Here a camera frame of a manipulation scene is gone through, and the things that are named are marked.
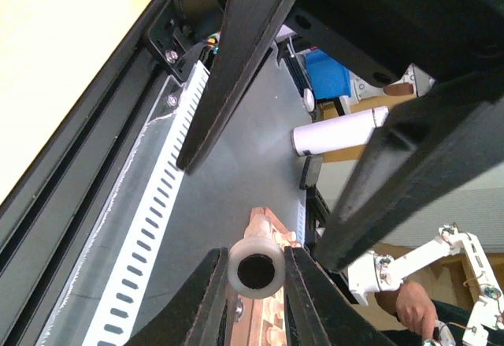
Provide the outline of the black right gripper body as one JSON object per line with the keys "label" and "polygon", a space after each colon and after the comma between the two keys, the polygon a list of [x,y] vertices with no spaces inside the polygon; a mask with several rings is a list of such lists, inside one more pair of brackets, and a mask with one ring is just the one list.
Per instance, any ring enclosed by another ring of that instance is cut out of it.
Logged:
{"label": "black right gripper body", "polygon": [[503,0],[296,0],[286,24],[373,86],[503,64]]}

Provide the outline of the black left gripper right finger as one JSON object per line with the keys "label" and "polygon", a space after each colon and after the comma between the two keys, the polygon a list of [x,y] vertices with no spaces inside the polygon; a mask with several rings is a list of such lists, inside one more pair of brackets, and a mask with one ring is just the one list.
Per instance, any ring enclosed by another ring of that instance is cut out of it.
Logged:
{"label": "black left gripper right finger", "polygon": [[284,306],[288,345],[392,345],[339,294],[300,247],[286,247]]}

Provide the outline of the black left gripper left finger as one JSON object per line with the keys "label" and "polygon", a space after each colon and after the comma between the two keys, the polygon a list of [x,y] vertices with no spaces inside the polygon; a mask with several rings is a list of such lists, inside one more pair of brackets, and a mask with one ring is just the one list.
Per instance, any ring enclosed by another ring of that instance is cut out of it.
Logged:
{"label": "black left gripper left finger", "polygon": [[228,250],[214,248],[129,345],[228,345]]}

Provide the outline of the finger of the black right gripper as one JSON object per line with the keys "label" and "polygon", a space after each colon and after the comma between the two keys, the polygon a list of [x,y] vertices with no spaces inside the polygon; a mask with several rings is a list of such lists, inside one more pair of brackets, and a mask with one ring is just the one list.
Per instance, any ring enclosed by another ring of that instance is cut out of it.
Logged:
{"label": "finger of the black right gripper", "polygon": [[295,0],[227,0],[220,46],[176,160],[187,173],[206,159],[239,105]]}
{"label": "finger of the black right gripper", "polygon": [[503,161],[503,68],[435,83],[376,128],[314,258],[338,272],[411,214]]}

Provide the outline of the white chess knight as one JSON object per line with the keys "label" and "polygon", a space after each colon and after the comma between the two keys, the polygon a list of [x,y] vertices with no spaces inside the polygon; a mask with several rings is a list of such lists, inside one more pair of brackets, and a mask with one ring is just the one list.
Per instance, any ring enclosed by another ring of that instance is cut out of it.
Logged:
{"label": "white chess knight", "polygon": [[228,254],[228,281],[241,296],[265,299],[284,284],[285,258],[281,247],[262,236],[238,241]]}

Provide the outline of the operator hand in background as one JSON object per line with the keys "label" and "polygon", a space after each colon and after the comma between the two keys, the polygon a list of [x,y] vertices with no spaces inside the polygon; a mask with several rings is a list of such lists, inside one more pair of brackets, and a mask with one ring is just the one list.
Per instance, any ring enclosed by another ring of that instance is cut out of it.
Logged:
{"label": "operator hand in background", "polygon": [[438,319],[434,303],[425,289],[414,281],[407,281],[398,290],[396,314],[408,330],[423,339],[432,338]]}

